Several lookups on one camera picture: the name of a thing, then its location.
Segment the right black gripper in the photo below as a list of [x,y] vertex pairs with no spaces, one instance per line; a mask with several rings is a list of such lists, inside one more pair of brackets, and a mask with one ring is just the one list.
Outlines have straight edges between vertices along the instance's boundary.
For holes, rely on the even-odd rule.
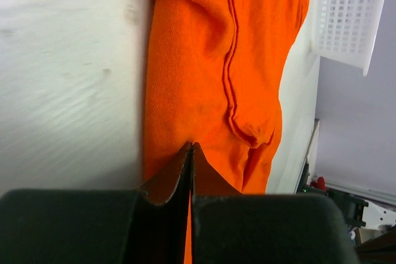
[[368,202],[346,192],[335,189],[320,189],[318,185],[311,182],[310,185],[302,185],[301,192],[305,194],[319,194],[330,198],[340,209],[344,220],[349,227],[365,227],[363,212],[368,207]]

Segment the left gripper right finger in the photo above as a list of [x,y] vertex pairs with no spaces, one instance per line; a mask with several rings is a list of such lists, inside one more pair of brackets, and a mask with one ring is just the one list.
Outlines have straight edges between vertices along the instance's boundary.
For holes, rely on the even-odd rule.
[[315,194],[244,195],[192,147],[194,263],[358,263],[343,216]]

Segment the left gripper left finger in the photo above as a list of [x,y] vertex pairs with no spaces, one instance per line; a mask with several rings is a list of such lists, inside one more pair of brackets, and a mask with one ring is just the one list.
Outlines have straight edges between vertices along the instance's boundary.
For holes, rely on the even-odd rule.
[[1,197],[2,263],[182,263],[191,145],[134,190],[17,189]]

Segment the orange t shirt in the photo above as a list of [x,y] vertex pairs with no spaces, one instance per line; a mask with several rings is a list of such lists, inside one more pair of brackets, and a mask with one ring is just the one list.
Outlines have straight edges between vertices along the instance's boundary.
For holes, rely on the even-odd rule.
[[144,177],[197,142],[236,190],[263,194],[282,137],[282,72],[309,0],[153,1]]

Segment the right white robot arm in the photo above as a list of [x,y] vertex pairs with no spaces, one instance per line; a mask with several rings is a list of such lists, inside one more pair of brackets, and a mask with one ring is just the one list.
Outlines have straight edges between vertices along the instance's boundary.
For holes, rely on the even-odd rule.
[[323,178],[310,184],[300,184],[297,193],[327,196],[338,206],[346,224],[351,228],[381,230],[384,226],[395,226],[395,211],[352,194],[327,188]]

